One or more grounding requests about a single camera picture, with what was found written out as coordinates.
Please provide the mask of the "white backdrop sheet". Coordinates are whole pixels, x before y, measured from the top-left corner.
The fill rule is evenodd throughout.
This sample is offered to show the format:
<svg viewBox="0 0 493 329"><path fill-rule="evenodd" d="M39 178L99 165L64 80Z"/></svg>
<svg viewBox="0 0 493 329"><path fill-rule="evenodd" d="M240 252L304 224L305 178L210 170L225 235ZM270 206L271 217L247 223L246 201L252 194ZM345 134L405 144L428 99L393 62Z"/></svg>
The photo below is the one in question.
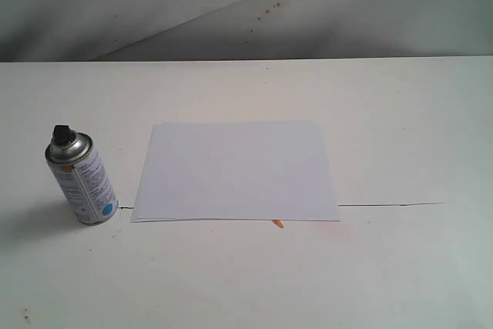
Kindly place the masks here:
<svg viewBox="0 0 493 329"><path fill-rule="evenodd" d="M491 52L492 0L1 0L4 62Z"/></svg>

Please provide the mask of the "white paper sheet stack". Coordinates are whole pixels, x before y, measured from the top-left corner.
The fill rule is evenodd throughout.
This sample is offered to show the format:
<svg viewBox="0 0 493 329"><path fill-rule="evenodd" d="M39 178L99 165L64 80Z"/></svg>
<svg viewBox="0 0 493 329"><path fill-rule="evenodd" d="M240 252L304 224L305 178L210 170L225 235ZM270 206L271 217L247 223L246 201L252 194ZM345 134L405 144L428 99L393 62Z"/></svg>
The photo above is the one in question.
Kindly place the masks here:
<svg viewBox="0 0 493 329"><path fill-rule="evenodd" d="M339 218L327 147L311 121L153 127L133 222Z"/></svg>

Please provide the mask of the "white spray paint can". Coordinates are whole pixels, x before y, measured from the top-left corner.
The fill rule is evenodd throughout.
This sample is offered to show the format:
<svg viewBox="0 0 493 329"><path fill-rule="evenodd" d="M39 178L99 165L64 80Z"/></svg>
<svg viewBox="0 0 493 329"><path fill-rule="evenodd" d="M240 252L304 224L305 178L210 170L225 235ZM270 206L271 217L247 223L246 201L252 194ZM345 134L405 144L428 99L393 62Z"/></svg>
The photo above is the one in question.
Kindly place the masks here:
<svg viewBox="0 0 493 329"><path fill-rule="evenodd" d="M80 223L96 225L114 215L119 201L89 135L56 125L45 160Z"/></svg>

